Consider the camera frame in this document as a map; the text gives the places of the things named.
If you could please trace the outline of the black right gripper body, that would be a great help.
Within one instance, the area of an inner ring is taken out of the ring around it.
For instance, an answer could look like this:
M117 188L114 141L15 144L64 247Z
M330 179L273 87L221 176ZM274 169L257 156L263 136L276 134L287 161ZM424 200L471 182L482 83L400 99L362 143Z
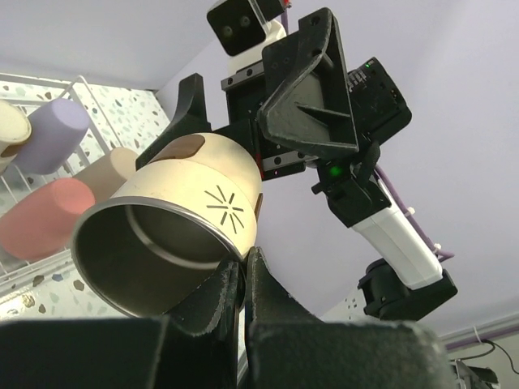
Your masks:
M411 121L405 98L378 58L370 58L348 72L347 86L360 143L385 143ZM221 81L226 94L229 124L215 133L240 144L256 159L264 181L301 173L311 156L268 141L258 129L255 115L266 100L264 66L232 66Z

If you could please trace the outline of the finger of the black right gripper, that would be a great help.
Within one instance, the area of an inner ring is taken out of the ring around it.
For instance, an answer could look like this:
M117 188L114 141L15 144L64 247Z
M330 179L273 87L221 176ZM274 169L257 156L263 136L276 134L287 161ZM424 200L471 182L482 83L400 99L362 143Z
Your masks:
M266 100L258 111L266 139L308 156L350 156L359 141L341 35L332 11L299 20L298 30L262 52Z
M204 78L194 73L178 85L178 100L173 119L160 135L137 157L135 167L141 169L170 142L184 135L211 131L207 119Z

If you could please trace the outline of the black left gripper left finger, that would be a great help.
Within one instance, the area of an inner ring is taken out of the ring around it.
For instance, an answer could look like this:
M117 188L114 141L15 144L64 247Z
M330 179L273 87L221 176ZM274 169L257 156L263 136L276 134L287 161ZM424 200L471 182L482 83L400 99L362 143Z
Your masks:
M240 266L155 318L1 325L3 388L235 388Z

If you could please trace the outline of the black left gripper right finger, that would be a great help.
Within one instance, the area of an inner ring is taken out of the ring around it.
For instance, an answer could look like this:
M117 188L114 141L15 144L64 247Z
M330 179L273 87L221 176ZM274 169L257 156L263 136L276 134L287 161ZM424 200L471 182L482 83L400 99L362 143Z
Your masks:
M249 388L448 388L434 333L412 322L326 323L273 278L259 247L247 259Z

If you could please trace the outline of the beige plastic cup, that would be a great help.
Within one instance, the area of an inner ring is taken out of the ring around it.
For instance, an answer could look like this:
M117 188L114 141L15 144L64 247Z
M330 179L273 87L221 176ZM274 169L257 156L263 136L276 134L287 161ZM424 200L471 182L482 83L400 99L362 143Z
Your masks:
M116 147L78 172L74 178L90 187L96 196L115 193L135 172L137 153Z

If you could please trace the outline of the lavender plastic cup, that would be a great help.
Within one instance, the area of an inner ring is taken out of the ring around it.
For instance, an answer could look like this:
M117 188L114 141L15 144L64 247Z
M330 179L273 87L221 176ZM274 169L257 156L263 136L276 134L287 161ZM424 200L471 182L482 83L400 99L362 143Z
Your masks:
M42 105L28 120L32 135L14 164L24 173L39 175L55 173L80 145L90 125L86 109L65 98Z

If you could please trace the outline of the steel cup brown band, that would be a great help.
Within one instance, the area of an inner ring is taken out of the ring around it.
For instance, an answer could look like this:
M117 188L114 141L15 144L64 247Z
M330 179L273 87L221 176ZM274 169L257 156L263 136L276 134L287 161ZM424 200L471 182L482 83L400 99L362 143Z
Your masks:
M30 140L32 126L27 115L18 107L1 100L1 167L3 173L16 158L20 149Z

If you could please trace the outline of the red plastic cup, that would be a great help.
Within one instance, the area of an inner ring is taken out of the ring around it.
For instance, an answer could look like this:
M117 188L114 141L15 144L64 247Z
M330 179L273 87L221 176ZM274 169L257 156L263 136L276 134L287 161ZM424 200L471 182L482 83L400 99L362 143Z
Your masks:
M36 262L69 242L76 221L95 204L83 182L69 177L52 181L1 217L1 247L10 255Z

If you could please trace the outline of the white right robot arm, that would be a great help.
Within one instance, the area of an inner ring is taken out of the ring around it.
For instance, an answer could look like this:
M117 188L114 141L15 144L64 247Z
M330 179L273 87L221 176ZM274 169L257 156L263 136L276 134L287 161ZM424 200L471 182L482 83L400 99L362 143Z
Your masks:
M385 181L381 145L412 114L384 67L371 58L348 70L333 13L323 8L287 34L277 21L283 1L222 1L207 13L230 57L225 91L229 125L210 126L204 81L178 89L172 122L138 157L173 186L173 225L187 222L224 251L247 255L255 241L261 183L317 169L312 187L334 216L380 254L358 287L364 313L420 319L457 293L444 255L426 238Z

